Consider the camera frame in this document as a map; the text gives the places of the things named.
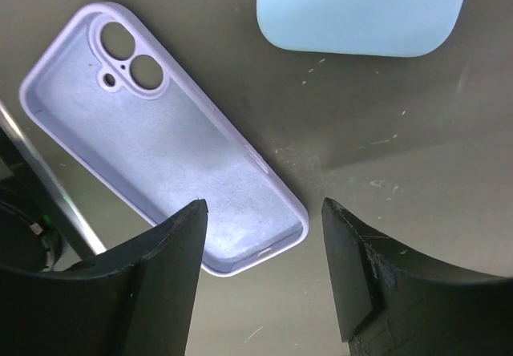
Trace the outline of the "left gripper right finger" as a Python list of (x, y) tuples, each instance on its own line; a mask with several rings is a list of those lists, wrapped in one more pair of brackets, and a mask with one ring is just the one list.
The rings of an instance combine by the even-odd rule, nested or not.
[(510, 355), (512, 279), (437, 260), (333, 199), (321, 210), (341, 340), (352, 355)]

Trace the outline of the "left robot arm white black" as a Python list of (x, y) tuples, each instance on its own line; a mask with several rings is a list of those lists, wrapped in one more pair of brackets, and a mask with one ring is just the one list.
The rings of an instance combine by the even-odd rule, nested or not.
[[(69, 269), (51, 269), (70, 216), (1, 136), (1, 352), (183, 355), (204, 243), (198, 200), (163, 223)], [(322, 206), (341, 340), (352, 355), (509, 355), (512, 281), (429, 257)]]

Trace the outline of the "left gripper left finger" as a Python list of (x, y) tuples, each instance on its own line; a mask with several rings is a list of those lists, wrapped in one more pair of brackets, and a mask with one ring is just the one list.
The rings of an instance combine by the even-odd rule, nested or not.
[(3, 266), (2, 354), (185, 354), (207, 224), (194, 200), (61, 272)]

